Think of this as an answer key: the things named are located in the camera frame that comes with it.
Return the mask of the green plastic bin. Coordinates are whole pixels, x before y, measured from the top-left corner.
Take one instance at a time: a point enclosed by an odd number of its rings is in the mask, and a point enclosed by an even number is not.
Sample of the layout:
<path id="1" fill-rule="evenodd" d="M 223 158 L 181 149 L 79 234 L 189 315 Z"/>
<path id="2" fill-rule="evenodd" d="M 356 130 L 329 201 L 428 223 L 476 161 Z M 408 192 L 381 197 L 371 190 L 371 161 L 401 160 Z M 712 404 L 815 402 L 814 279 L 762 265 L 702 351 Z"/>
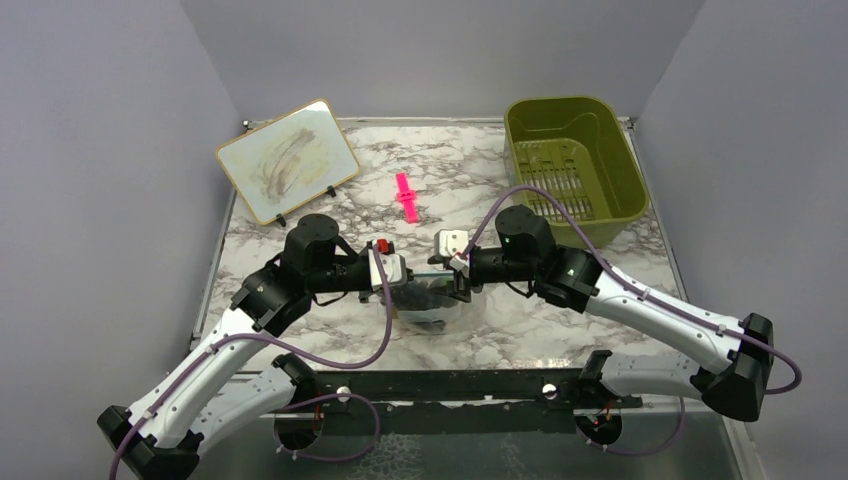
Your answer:
<path id="1" fill-rule="evenodd" d="M 504 167 L 510 185 L 547 191 L 574 218 L 576 232 L 538 193 L 513 199 L 544 217 L 558 243 L 597 248 L 642 218 L 649 195 L 615 112 L 588 96 L 519 100 L 504 114 Z"/>

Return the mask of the clear zip top bag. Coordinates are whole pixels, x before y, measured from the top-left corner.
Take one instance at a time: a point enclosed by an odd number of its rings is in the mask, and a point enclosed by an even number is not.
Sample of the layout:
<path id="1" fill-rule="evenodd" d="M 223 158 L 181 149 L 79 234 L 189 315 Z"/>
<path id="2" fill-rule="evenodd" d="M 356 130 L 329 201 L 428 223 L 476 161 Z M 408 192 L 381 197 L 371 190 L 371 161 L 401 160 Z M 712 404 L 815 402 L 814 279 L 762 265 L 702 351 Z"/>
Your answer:
<path id="1" fill-rule="evenodd" d="M 443 334 L 470 327 L 479 322 L 487 306 L 487 297 L 471 291 L 470 301 L 449 296 L 450 276 L 415 277 L 405 284 L 389 288 L 392 316 L 402 326 L 418 332 Z"/>

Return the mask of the black toy grapes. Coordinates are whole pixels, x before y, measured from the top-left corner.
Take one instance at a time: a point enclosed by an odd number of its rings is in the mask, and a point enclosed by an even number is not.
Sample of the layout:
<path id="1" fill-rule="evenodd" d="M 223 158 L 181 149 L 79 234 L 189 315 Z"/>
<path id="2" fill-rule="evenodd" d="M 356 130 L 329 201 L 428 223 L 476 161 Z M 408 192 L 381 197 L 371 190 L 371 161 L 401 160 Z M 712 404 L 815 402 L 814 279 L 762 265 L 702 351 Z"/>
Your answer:
<path id="1" fill-rule="evenodd" d="M 394 306 L 400 311 L 428 311 L 453 308 L 459 301 L 447 295 L 437 283 L 407 283 L 391 289 Z"/>

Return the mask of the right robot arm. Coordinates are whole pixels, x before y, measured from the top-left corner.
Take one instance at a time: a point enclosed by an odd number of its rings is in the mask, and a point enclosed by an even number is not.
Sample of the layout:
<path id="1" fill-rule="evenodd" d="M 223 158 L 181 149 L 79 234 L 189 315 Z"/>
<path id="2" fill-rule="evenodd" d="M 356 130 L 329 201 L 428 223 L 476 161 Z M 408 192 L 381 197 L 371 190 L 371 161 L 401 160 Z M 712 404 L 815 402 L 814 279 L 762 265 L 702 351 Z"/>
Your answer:
<path id="1" fill-rule="evenodd" d="M 654 292 L 589 251 L 558 244 L 547 220 L 525 206 L 494 220 L 499 246 L 482 248 L 470 237 L 452 253 L 469 286 L 525 282 L 548 304 L 618 322 L 678 353 L 671 360 L 610 355 L 578 378 L 585 404 L 651 393 L 699 399 L 739 421 L 759 419 L 775 359 L 771 320 L 721 315 Z"/>

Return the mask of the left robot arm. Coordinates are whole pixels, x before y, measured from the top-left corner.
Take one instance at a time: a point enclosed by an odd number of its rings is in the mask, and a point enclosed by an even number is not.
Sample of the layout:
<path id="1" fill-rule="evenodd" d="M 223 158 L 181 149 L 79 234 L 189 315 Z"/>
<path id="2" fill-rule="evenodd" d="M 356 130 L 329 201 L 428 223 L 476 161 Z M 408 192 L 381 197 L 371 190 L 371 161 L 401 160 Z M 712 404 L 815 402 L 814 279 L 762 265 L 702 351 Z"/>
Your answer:
<path id="1" fill-rule="evenodd" d="M 392 321 L 384 324 L 377 350 L 364 360 L 322 358 L 281 340 L 281 334 L 316 305 L 319 294 L 369 298 L 410 277 L 392 242 L 372 240 L 356 252 L 337 222 L 323 214 L 302 217 L 286 235 L 283 250 L 248 275 L 213 330 L 146 395 L 128 407 L 111 406 L 97 419 L 114 448 L 108 471 L 126 465 L 140 479 L 185 479 L 218 440 L 275 406 L 298 411 L 313 401 L 314 384 L 275 367 L 245 393 L 221 389 L 259 351 L 276 346 L 338 370 L 375 363 L 388 347 Z"/>

